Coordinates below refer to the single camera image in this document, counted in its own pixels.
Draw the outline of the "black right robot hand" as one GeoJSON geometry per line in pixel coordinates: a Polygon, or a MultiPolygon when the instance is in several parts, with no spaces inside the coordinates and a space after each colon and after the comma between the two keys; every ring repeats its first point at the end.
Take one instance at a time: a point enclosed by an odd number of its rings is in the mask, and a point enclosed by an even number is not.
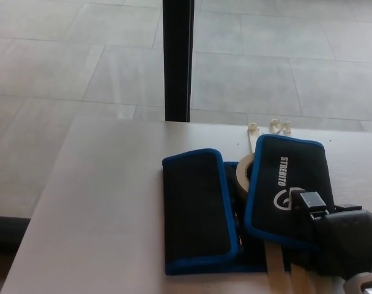
{"type": "Polygon", "coordinates": [[[372,272],[372,213],[361,206],[327,208],[317,192],[295,191],[291,208],[311,249],[290,249],[291,263],[349,280],[372,272]]]}

